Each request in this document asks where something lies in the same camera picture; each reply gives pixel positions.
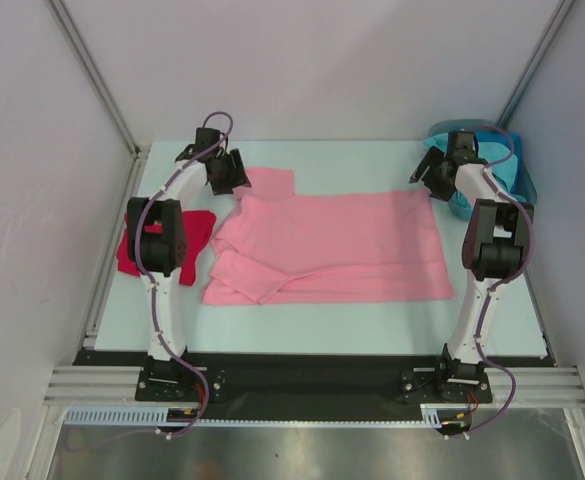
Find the pink t shirt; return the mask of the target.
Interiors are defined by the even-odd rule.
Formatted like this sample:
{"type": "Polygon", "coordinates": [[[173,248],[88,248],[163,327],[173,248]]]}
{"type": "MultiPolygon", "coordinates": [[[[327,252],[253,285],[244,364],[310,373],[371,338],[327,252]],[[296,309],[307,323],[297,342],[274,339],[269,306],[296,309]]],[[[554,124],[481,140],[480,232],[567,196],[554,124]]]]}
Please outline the pink t shirt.
{"type": "Polygon", "coordinates": [[[211,306],[453,297],[424,189],[300,195],[291,170],[251,168],[210,240],[211,306]]]}

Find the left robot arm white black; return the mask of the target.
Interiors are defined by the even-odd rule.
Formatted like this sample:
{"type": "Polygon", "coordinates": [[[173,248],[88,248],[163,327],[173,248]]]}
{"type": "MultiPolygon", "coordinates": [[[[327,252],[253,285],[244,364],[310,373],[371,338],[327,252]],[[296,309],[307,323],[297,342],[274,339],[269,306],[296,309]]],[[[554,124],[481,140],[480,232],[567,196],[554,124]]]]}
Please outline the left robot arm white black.
{"type": "Polygon", "coordinates": [[[127,253],[140,273],[151,322],[150,346],[135,393],[138,401],[183,400],[204,383],[184,359],[187,343],[178,294],[189,241],[183,208],[206,187],[215,195],[228,195],[250,185],[239,151],[228,148],[228,137],[228,132],[199,127],[158,191],[127,201],[127,253]]]}

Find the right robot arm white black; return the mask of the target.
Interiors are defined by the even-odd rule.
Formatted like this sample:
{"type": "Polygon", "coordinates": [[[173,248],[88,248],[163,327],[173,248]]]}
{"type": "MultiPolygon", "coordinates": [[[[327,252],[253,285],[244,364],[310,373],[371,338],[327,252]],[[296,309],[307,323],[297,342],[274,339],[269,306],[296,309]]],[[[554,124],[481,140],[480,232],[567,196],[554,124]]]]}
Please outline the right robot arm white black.
{"type": "Polygon", "coordinates": [[[492,319],[505,288],[527,270],[535,247],[534,206],[511,194],[493,173],[513,154],[490,162],[480,156],[475,132],[451,131],[446,147],[431,147],[410,178],[436,200],[448,202],[459,193],[472,207],[461,250],[465,295],[452,336],[422,385],[431,391],[427,398],[463,402],[477,394],[481,402],[491,400],[485,369],[496,366],[486,356],[492,319]]]}

